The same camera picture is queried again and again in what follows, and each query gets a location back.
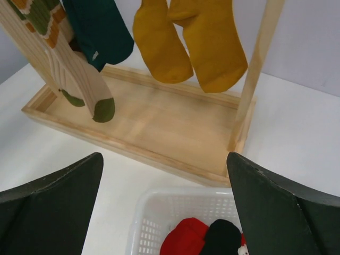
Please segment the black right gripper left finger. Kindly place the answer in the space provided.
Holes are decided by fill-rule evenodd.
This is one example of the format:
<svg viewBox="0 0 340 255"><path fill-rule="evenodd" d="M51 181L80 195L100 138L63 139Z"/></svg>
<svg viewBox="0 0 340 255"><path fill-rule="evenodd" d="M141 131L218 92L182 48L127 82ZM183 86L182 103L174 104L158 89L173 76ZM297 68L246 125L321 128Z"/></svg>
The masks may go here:
<svg viewBox="0 0 340 255"><path fill-rule="evenodd" d="M103 173L99 152L1 192L1 254L81 254Z"/></svg>

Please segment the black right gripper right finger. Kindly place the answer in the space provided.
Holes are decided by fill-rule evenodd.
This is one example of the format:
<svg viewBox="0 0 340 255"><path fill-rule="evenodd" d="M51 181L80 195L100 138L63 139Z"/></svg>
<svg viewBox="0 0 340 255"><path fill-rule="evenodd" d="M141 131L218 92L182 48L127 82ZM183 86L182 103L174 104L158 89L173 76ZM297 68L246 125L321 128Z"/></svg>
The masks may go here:
<svg viewBox="0 0 340 255"><path fill-rule="evenodd" d="M231 152L226 160L251 254L339 254L339 197Z"/></svg>

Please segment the black sock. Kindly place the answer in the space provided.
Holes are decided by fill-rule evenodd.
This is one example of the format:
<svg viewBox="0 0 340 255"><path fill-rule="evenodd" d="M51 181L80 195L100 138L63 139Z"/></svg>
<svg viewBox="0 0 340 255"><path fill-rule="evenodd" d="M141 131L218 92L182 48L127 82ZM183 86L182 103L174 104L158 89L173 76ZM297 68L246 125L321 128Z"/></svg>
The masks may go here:
<svg viewBox="0 0 340 255"><path fill-rule="evenodd" d="M238 254L241 240L241 232L233 223L224 219L218 219L210 225L200 254Z"/></svg>

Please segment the dark teal sock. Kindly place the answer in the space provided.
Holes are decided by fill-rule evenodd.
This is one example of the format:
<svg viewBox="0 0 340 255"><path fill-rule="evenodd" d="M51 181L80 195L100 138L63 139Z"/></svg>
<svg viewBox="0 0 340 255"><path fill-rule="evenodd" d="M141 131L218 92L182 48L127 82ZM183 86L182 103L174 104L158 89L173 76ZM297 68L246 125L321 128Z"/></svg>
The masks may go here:
<svg viewBox="0 0 340 255"><path fill-rule="evenodd" d="M131 55L134 40L113 0L63 1L63 6L80 49L99 72Z"/></svg>

